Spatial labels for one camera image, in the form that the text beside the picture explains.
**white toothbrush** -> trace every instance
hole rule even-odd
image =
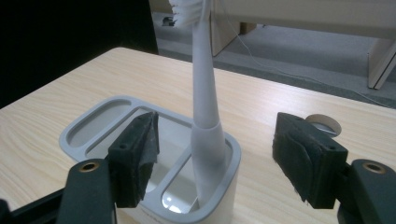
[[[191,158],[198,194],[204,206],[224,177],[225,139],[219,120],[212,53],[210,0],[169,0],[176,27],[192,24],[193,124]]]

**light wood tabletop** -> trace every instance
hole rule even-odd
[[[242,148],[233,223],[338,223],[303,203],[272,158],[278,112],[337,120],[347,162],[396,169],[396,110],[215,70],[224,131]],[[0,198],[11,210],[64,187],[75,162],[59,147],[65,127],[106,98],[130,95],[191,117],[191,63],[113,49],[0,110]],[[127,219],[119,213],[119,222]]]

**toothbrush bristles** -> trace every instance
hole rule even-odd
[[[175,14],[176,27],[183,27],[200,20],[203,0],[169,0]]]

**cable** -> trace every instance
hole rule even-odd
[[[285,71],[283,71],[283,70],[281,70],[281,69],[279,69],[279,68],[277,68],[277,67],[265,65],[265,64],[263,64],[263,63],[258,62],[258,61],[255,59],[255,57],[253,56],[253,54],[251,53],[250,48],[245,44],[245,42],[242,40],[242,38],[239,36],[239,34],[238,34],[238,33],[235,31],[235,29],[233,28],[233,25],[231,24],[230,17],[229,17],[228,11],[227,11],[227,7],[225,6],[224,1],[223,1],[223,0],[219,0],[219,1],[220,1],[220,3],[221,3],[221,7],[222,7],[222,10],[223,10],[224,15],[225,15],[225,17],[226,17],[227,23],[230,25],[231,29],[232,29],[233,32],[236,34],[236,37],[238,38],[239,42],[240,42],[240,43],[244,46],[244,48],[247,50],[247,52],[248,52],[250,58],[253,60],[254,63],[256,63],[257,65],[259,65],[259,66],[261,66],[261,67],[266,68],[266,69],[267,69],[266,72],[275,71],[275,72],[278,72],[279,74],[283,74],[283,75],[288,76],[288,77],[297,77],[297,78],[302,79],[302,80],[311,80],[311,81],[317,82],[317,83],[319,83],[319,84],[332,87],[332,85],[329,85],[329,84],[327,84],[327,83],[321,82],[321,81],[316,80],[316,79],[314,79],[314,78],[312,78],[312,77],[304,77],[304,76],[296,75],[296,74],[293,74],[293,73],[285,72]],[[347,90],[347,91],[352,91],[352,92],[354,92],[355,94],[358,94],[360,97],[363,97],[364,99],[366,99],[366,100],[368,100],[368,101],[371,101],[372,103],[375,103],[375,104],[377,104],[377,105],[382,105],[382,106],[384,106],[384,107],[386,107],[386,108],[392,108],[392,107],[389,106],[389,105],[384,105],[384,104],[382,104],[382,103],[379,103],[378,101],[373,100],[373,99],[371,99],[371,98],[369,98],[369,97],[367,97],[367,96],[365,96],[365,95],[363,95],[362,93],[359,93],[359,92],[357,92],[357,91],[353,91],[353,90]]]

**gray floor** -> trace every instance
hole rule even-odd
[[[191,61],[191,29],[163,26],[153,13],[160,55]],[[396,108],[396,69],[380,90],[367,88],[371,37],[258,25],[219,55],[215,67],[313,91]]]

